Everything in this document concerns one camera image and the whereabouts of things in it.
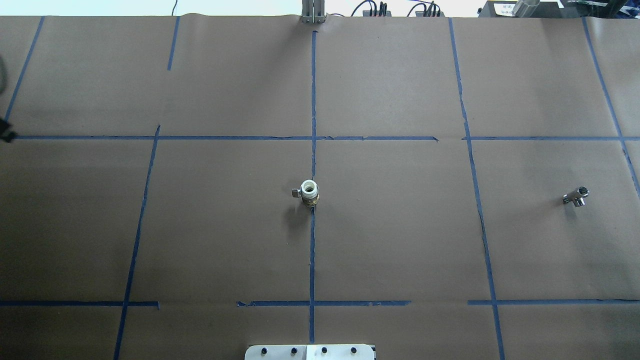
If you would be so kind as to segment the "white brass PPR valve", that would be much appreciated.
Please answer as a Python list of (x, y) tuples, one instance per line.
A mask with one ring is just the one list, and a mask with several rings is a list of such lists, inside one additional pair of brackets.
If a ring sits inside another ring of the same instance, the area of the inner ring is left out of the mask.
[(293, 198), (298, 198), (307, 208), (315, 208), (319, 201), (319, 187), (312, 179), (304, 180), (298, 188), (292, 188)]

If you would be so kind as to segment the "chrome tee pipe fitting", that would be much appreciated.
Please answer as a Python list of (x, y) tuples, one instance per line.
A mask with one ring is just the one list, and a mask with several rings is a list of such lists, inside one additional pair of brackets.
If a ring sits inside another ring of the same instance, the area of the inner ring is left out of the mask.
[(585, 186), (578, 186), (573, 191), (562, 196), (564, 204), (572, 204), (574, 207), (583, 207), (586, 205), (585, 199), (590, 195), (590, 190)]

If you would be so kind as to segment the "black box under cylinder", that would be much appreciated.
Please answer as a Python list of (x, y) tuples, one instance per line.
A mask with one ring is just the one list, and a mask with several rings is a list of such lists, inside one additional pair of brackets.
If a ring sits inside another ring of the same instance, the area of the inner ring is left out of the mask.
[(487, 0), (477, 9), (477, 17), (560, 19), (567, 9), (560, 1)]

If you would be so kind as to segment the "silver metal cylinder weight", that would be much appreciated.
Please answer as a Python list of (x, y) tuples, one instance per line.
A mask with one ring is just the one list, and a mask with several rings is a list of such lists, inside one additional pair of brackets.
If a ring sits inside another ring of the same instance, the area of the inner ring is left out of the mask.
[(530, 18), (540, 2), (540, 0), (517, 0), (512, 8), (512, 15), (515, 18)]

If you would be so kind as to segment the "aluminium frame post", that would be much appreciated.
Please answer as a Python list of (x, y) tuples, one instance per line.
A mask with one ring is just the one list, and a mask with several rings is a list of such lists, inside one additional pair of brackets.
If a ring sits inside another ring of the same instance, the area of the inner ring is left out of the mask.
[(325, 0), (302, 0), (301, 22), (304, 24), (323, 24), (326, 21)]

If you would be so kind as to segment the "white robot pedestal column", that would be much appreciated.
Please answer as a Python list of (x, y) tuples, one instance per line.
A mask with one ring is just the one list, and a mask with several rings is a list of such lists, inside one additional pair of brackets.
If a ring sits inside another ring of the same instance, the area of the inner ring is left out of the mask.
[(355, 344), (271, 344), (249, 346), (245, 360), (376, 360), (375, 346)]

